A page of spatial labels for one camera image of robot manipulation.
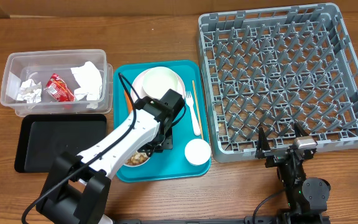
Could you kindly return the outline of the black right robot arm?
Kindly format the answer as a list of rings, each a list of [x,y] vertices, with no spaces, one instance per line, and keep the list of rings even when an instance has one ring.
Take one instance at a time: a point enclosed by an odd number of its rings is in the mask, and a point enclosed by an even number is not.
[[[318,143],[299,123],[293,125],[295,139],[285,151],[273,152],[263,128],[259,128],[255,157],[265,159],[266,168],[275,167],[283,189],[264,199],[255,208],[251,222],[269,223],[329,223],[324,217],[331,185],[327,180],[307,178],[303,163],[314,157]],[[280,209],[275,216],[258,217],[260,207],[270,199],[285,193],[288,208]]]

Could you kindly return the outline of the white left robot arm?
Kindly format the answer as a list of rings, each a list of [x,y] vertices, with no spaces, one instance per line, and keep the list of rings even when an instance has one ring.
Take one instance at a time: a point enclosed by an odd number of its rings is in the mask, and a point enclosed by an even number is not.
[[[163,139],[184,105],[174,90],[159,100],[137,99],[127,119],[100,142],[54,160],[36,211],[53,223],[112,223],[104,213],[112,178],[137,150]]]

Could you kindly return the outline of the red snack wrapper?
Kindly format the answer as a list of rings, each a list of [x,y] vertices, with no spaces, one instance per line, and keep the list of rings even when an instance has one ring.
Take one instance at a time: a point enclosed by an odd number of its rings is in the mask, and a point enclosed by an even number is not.
[[[44,90],[58,102],[75,100],[74,94],[65,81],[56,73],[50,77]]]

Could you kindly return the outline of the orange carrot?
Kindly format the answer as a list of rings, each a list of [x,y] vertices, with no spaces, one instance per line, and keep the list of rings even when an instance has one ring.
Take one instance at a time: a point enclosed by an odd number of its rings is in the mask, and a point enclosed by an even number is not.
[[[132,103],[131,103],[131,96],[127,94],[126,91],[124,91],[124,96],[125,96],[125,99],[126,99],[126,105],[127,105],[127,110],[128,110],[128,113],[130,114],[133,110],[133,106],[132,106]]]

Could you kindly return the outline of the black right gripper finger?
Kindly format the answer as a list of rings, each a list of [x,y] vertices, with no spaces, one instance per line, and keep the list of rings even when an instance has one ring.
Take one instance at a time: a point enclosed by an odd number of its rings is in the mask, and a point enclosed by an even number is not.
[[[294,122],[293,129],[297,138],[309,136],[309,134],[303,129],[302,125],[299,122]]]
[[[270,146],[263,127],[259,127],[257,151],[269,151]]]

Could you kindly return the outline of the white napkin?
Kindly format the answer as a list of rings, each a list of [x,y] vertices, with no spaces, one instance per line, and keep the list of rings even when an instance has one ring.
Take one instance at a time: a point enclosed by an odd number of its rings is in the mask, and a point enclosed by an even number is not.
[[[88,61],[83,66],[71,68],[71,72],[80,86],[74,90],[76,100],[80,101],[86,98],[87,101],[94,101],[100,99],[103,81],[101,73],[94,63]]]

